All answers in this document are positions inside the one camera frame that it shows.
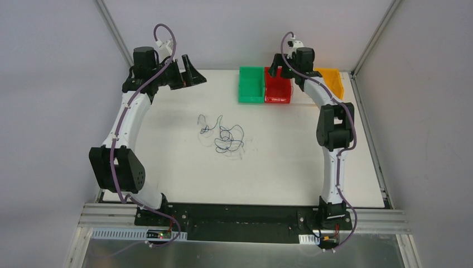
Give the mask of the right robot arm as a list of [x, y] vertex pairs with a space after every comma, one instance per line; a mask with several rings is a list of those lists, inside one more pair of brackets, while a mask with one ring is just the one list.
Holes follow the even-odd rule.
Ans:
[[354, 106], [334, 95], [322, 74], [314, 70], [314, 60], [315, 52], [309, 47], [299, 47], [291, 54], [276, 53], [268, 74], [275, 77], [280, 72], [281, 78], [293, 79], [319, 107], [316, 139], [324, 156], [324, 183], [315, 223], [329, 229], [346, 217], [344, 168], [347, 152], [356, 145]]

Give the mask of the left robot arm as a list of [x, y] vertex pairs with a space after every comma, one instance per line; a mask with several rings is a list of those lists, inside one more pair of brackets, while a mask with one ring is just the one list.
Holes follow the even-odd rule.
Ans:
[[192, 65], [188, 55], [182, 56], [184, 71], [172, 54], [163, 60], [149, 46], [133, 50], [134, 64], [122, 85], [122, 101], [113, 127], [98, 147], [89, 151], [89, 160], [98, 185], [119, 196], [119, 200], [136, 202], [149, 211], [149, 219], [157, 226], [170, 218], [162, 206], [166, 197], [146, 181], [146, 171], [134, 152], [143, 119], [160, 87], [172, 90], [205, 83], [206, 78]]

